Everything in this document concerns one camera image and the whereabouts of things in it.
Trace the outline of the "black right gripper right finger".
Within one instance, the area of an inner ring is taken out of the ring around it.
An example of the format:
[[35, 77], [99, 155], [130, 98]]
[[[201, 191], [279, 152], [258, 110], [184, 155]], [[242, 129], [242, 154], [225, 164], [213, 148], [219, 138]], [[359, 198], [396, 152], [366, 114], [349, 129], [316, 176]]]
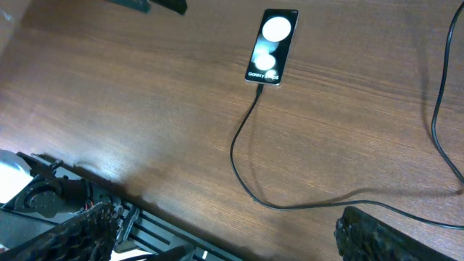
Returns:
[[453, 261], [356, 207], [344, 209], [334, 236], [343, 261]]

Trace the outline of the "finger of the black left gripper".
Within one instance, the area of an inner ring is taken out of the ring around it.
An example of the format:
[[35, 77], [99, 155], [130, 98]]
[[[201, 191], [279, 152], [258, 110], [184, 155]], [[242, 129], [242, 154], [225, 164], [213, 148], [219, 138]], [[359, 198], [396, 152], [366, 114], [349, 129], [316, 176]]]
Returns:
[[150, 2], [168, 8], [180, 15], [184, 15], [188, 8], [186, 0], [150, 0]]
[[148, 13], [151, 9], [151, 5], [147, 0], [108, 0], [114, 4], [119, 4], [121, 6], [143, 12]]

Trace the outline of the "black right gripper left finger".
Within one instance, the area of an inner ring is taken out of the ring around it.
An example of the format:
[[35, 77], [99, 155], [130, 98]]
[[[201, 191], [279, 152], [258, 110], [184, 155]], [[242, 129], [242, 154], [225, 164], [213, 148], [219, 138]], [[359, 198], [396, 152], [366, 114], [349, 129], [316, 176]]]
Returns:
[[120, 235], [120, 206], [101, 202], [7, 250], [1, 260], [109, 260]]

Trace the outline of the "black smartphone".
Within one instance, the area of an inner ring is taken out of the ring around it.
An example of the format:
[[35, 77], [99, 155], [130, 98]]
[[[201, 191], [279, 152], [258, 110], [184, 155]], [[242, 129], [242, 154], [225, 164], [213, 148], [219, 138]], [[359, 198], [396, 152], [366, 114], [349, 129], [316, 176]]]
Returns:
[[278, 86], [297, 27], [296, 9], [266, 9], [247, 65], [245, 80]]

